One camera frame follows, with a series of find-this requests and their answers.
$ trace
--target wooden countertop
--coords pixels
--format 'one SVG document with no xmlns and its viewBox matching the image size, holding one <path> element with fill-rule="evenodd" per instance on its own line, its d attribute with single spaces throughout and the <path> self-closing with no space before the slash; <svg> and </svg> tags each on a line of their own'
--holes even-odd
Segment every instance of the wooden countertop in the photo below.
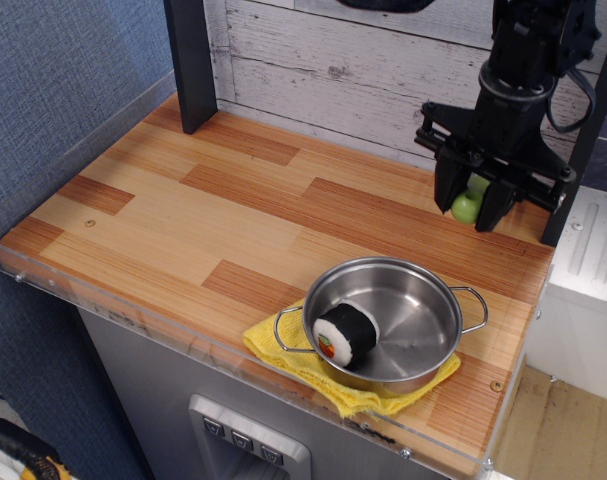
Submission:
<svg viewBox="0 0 607 480">
<path fill-rule="evenodd" d="M 538 242 L 548 215 L 520 204 L 480 234 L 442 215 L 432 195 L 429 172 L 221 112 L 185 135 L 172 97 L 9 232 L 0 260 L 174 348 L 210 354 L 194 332 L 249 354 L 242 333 L 340 262 L 420 264 L 478 290 L 490 320 L 463 336 L 459 371 L 394 420 L 483 459 L 506 392 L 491 384 L 512 377 L 552 259 Z M 479 304 L 458 298 L 465 325 L 478 323 Z"/>
</svg>

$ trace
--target plush sushi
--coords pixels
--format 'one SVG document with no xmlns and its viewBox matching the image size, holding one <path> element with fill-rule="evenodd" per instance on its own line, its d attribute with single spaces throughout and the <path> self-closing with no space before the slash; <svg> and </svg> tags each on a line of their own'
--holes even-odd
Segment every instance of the plush sushi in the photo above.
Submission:
<svg viewBox="0 0 607 480">
<path fill-rule="evenodd" d="M 325 356 L 341 367 L 372 350 L 380 336 L 372 314 L 347 300 L 317 318 L 312 333 Z"/>
</svg>

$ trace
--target control panel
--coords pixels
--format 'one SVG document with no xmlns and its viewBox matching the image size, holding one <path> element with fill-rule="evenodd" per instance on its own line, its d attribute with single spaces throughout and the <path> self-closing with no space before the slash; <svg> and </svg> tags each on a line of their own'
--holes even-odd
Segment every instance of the control panel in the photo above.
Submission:
<svg viewBox="0 0 607 480">
<path fill-rule="evenodd" d="M 201 395 L 192 395 L 189 413 L 211 480 L 218 480 L 217 472 L 225 470 L 239 452 L 278 468 L 283 478 L 311 480 L 310 452 L 300 442 Z M 232 453 L 229 445 L 236 447 Z"/>
</svg>

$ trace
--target white wooden wall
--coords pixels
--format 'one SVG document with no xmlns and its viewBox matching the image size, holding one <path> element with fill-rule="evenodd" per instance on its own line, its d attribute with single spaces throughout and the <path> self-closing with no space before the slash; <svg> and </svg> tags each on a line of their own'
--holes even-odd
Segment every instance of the white wooden wall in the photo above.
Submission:
<svg viewBox="0 0 607 480">
<path fill-rule="evenodd" d="M 414 142 L 428 101 L 474 108 L 492 47 L 492 0 L 436 0 L 417 14 L 347 8 L 336 0 L 205 0 L 219 109 L 426 169 Z M 607 51 L 607 0 L 594 84 Z M 558 123 L 580 118 L 583 94 L 563 79 Z M 566 160 L 576 134 L 543 125 Z"/>
</svg>

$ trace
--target black vertical post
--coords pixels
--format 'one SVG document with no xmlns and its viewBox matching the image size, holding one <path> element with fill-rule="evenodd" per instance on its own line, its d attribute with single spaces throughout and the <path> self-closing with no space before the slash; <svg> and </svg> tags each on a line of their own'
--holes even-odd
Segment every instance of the black vertical post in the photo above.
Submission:
<svg viewBox="0 0 607 480">
<path fill-rule="evenodd" d="M 202 0 L 163 0 L 183 131 L 188 134 L 217 111 Z"/>
<path fill-rule="evenodd" d="M 541 242 L 546 245 L 556 246 L 559 238 L 561 238 L 563 227 L 581 185 L 581 178 L 585 173 L 588 161 L 594 150 L 594 145 L 603 126 L 605 115 L 607 114 L 607 55 L 605 56 L 605 61 L 603 62 L 603 67 L 601 68 L 601 73 L 594 90 L 596 92 L 596 108 L 590 121 L 581 128 L 569 162 L 572 168 L 576 170 L 576 182 L 567 187 L 565 190 L 567 196 L 563 204 L 550 216 L 547 222 L 543 236 L 541 237 Z"/>
</svg>

